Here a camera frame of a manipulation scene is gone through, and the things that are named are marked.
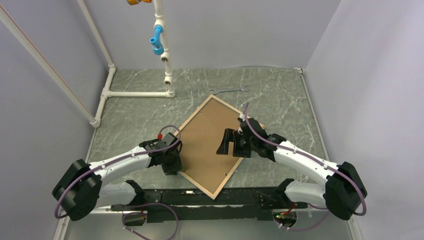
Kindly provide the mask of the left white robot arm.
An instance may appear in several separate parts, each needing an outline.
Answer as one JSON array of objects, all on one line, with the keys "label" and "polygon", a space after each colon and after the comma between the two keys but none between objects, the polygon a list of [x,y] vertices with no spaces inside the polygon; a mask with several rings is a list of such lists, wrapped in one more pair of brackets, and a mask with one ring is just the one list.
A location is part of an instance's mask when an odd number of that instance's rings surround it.
[{"label": "left white robot arm", "polygon": [[94,209],[112,205],[139,209],[146,203],[142,187],[134,180],[120,184],[113,181],[154,166],[161,166],[165,175],[175,175],[182,169],[182,148],[182,141],[169,132],[106,160],[74,161],[53,188],[52,195],[57,201],[55,218],[78,221]]}]

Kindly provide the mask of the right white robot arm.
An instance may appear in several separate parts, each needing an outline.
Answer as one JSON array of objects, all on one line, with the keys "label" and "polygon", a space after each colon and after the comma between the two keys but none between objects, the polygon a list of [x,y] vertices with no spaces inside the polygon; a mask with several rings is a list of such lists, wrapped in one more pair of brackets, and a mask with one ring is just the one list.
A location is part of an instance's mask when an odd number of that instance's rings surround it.
[{"label": "right white robot arm", "polygon": [[274,163],[294,168],[314,181],[283,180],[275,189],[275,200],[280,207],[310,204],[329,210],[341,220],[359,215],[357,209],[364,206],[368,193],[351,163],[337,164],[306,152],[283,136],[268,134],[254,118],[239,118],[238,121],[238,129],[225,129],[216,154],[227,155],[229,144],[233,143],[234,157],[250,158],[255,152]]}]

